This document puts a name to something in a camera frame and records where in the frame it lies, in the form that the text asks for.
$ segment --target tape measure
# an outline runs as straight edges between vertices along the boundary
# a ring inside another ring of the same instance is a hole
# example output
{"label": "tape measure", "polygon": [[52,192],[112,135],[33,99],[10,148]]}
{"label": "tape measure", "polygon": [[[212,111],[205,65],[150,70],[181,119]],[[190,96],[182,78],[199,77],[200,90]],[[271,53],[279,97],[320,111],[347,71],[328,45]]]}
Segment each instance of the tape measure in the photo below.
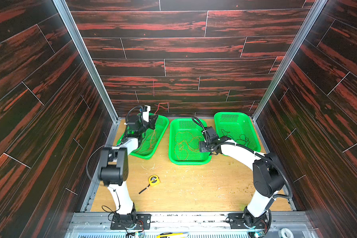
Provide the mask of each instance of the tape measure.
{"label": "tape measure", "polygon": [[149,186],[156,186],[157,184],[160,183],[159,177],[155,174],[152,175],[149,179],[148,179],[148,186],[145,187],[142,191],[139,192],[139,194],[141,194],[142,192],[144,192],[144,190],[146,190]]}
{"label": "tape measure", "polygon": [[149,179],[150,185],[151,186],[156,186],[157,184],[160,183],[159,177],[157,175],[152,175]]}

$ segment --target wooden floor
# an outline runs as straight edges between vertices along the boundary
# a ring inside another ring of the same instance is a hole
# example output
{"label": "wooden floor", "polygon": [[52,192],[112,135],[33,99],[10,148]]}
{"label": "wooden floor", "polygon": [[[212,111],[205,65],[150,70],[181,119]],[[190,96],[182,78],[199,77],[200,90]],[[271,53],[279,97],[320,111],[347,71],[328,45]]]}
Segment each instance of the wooden floor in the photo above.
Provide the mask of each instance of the wooden floor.
{"label": "wooden floor", "polygon": [[[215,128],[213,119],[205,121]],[[114,145],[124,129],[122,120]],[[247,166],[224,155],[213,155],[208,164],[201,166],[179,166],[168,158],[168,141],[169,126],[150,160],[128,156],[127,186],[137,211],[243,211],[255,191],[252,171]],[[138,194],[153,174],[159,176],[161,183]],[[116,210],[109,190],[99,186],[91,211],[103,211],[102,205]],[[286,199],[278,198],[271,210],[291,208]]]}

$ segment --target black mounting plate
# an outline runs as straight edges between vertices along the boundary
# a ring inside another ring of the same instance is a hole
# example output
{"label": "black mounting plate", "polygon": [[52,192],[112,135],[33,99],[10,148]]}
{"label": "black mounting plate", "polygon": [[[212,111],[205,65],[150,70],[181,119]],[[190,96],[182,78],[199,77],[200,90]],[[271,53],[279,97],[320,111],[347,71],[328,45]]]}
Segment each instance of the black mounting plate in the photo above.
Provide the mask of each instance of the black mounting plate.
{"label": "black mounting plate", "polygon": [[[229,213],[226,218],[226,222],[230,224],[230,228],[233,229],[250,229],[244,225],[242,220],[243,213]],[[254,229],[264,229],[264,225],[260,222]]]}
{"label": "black mounting plate", "polygon": [[[151,227],[151,214],[136,214],[136,221],[142,221],[144,230],[149,230]],[[120,220],[115,218],[115,215],[112,218],[110,230],[124,230]],[[142,226],[139,223],[136,223],[136,226],[132,229],[127,230],[141,230]]]}

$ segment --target green plastic basket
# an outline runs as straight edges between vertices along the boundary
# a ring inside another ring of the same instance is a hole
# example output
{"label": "green plastic basket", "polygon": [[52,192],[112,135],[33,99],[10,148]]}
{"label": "green plastic basket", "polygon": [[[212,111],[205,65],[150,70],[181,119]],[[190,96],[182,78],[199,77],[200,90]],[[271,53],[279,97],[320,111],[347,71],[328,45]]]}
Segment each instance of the green plastic basket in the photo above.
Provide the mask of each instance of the green plastic basket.
{"label": "green plastic basket", "polygon": [[[150,159],[155,153],[157,146],[159,145],[164,132],[166,131],[169,125],[168,118],[159,115],[156,120],[155,130],[148,129],[145,132],[145,136],[142,141],[142,145],[136,150],[132,151],[130,155],[142,158],[142,159]],[[118,140],[118,144],[120,144],[123,136]]]}
{"label": "green plastic basket", "polygon": [[260,152],[260,144],[249,116],[241,112],[218,112],[214,115],[219,137],[227,136],[241,145]]}
{"label": "green plastic basket", "polygon": [[175,119],[169,130],[168,157],[178,165],[201,165],[210,161],[209,153],[200,153],[198,142],[204,141],[202,128],[191,118]]}

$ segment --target roll of tape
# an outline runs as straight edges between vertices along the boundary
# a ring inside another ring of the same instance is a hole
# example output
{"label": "roll of tape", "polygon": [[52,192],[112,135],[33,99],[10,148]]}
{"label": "roll of tape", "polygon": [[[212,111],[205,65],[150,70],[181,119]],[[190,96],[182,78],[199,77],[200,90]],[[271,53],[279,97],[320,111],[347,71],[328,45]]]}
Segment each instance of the roll of tape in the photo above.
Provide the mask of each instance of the roll of tape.
{"label": "roll of tape", "polygon": [[290,231],[290,229],[283,228],[279,230],[280,238],[294,238],[294,235]]}

